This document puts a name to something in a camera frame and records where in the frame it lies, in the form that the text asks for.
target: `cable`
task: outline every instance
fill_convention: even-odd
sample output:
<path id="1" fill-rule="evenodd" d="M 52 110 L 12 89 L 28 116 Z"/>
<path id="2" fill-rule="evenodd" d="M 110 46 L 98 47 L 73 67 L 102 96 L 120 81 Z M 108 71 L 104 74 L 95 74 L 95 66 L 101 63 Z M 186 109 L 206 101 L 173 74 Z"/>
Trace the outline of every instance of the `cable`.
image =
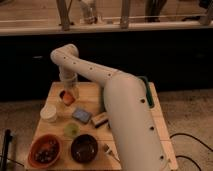
<path id="1" fill-rule="evenodd" d="M 201 168 L 200 168 L 200 166 L 192 158 L 190 158 L 188 156 L 184 156 L 184 155 L 177 155 L 176 158 L 187 159 L 187 160 L 191 161 L 198 168 L 199 171 L 202 171 Z"/>
<path id="2" fill-rule="evenodd" d="M 22 167 L 24 167 L 24 165 L 23 165 L 22 163 L 19 163 L 19 162 L 13 160 L 13 159 L 7 158 L 7 160 L 9 160 L 9 161 L 11 161 L 11 162 L 13 162 L 13 163 L 19 164 L 19 165 L 21 165 Z"/>
<path id="3" fill-rule="evenodd" d="M 211 152 L 213 152 L 213 149 L 211 147 L 209 147 L 207 144 L 205 144 L 203 141 L 201 141 L 200 139 L 194 137 L 193 135 L 190 135 L 190 134 L 186 134 L 186 133 L 176 133 L 176 134 L 173 134 L 170 136 L 170 138 L 173 138 L 175 136 L 178 136 L 178 135 L 184 135 L 184 136 L 188 136 L 188 137 L 191 137 L 193 139 L 195 139 L 196 141 L 198 141 L 199 143 L 201 143 L 203 146 L 205 146 L 207 149 L 209 149 Z"/>

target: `small container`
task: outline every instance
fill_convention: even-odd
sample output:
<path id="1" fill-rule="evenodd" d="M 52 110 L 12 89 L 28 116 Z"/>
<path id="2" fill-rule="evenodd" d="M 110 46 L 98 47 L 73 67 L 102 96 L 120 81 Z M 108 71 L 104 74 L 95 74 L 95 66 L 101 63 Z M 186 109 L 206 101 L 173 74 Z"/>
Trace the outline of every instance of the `small container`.
<path id="1" fill-rule="evenodd" d="M 57 110 L 53 104 L 45 104 L 40 112 L 41 119 L 45 122 L 55 122 L 57 119 Z"/>

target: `bowl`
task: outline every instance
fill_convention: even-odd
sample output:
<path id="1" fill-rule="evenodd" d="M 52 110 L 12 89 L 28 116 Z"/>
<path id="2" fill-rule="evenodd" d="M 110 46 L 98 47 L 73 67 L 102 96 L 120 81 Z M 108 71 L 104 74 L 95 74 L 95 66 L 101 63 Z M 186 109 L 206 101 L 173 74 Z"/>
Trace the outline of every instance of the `bowl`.
<path id="1" fill-rule="evenodd" d="M 98 152 L 97 140 L 88 134 L 76 137 L 71 145 L 71 155 L 78 163 L 91 162 Z"/>
<path id="2" fill-rule="evenodd" d="M 53 165 L 61 153 L 61 140 L 53 134 L 46 134 L 35 140 L 28 155 L 29 164 L 38 169 Z"/>

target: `person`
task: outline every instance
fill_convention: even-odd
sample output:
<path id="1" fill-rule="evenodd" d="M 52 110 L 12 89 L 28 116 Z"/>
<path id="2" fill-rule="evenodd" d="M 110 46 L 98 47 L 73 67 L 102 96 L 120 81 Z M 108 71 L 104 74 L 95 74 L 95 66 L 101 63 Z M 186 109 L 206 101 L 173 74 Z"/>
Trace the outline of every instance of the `person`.
<path id="1" fill-rule="evenodd" d="M 145 21 L 160 22 L 159 15 L 165 6 L 167 0 L 146 0 Z"/>

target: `small object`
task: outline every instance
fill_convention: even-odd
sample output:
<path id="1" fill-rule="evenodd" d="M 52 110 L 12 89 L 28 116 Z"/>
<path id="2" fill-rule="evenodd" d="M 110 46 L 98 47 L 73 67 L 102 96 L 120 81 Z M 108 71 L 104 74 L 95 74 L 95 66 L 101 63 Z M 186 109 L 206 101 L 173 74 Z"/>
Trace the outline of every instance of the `small object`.
<path id="1" fill-rule="evenodd" d="M 103 145 L 104 152 L 110 156 L 112 156 L 116 161 L 120 163 L 120 160 L 115 156 L 113 151 L 110 149 L 110 147 L 107 144 Z"/>
<path id="2" fill-rule="evenodd" d="M 45 104 L 40 112 L 41 119 L 45 122 L 54 122 L 57 119 L 56 107 L 53 104 Z"/>
<path id="3" fill-rule="evenodd" d="M 100 127 L 101 125 L 108 122 L 108 117 L 106 112 L 100 113 L 91 119 L 92 124 L 95 126 L 95 128 Z"/>
<path id="4" fill-rule="evenodd" d="M 39 137 L 30 148 L 28 162 L 32 167 L 45 169 L 53 165 L 61 153 L 61 140 L 53 134 Z"/>
<path id="5" fill-rule="evenodd" d="M 71 155 L 76 162 L 91 162 L 98 152 L 97 140 L 88 134 L 83 134 L 74 139 L 71 145 Z"/>
<path id="6" fill-rule="evenodd" d="M 76 110 L 73 112 L 72 117 L 81 121 L 84 124 L 87 124 L 91 118 L 92 114 L 80 109 L 80 108 L 76 108 Z"/>
<path id="7" fill-rule="evenodd" d="M 63 90 L 59 94 L 59 97 L 61 98 L 61 100 L 63 101 L 63 103 L 66 106 L 70 106 L 75 101 L 75 98 L 73 97 L 73 95 L 69 91 Z"/>
<path id="8" fill-rule="evenodd" d="M 64 135 L 70 138 L 75 138 L 78 134 L 78 125 L 75 123 L 69 123 L 65 128 L 64 128 Z"/>

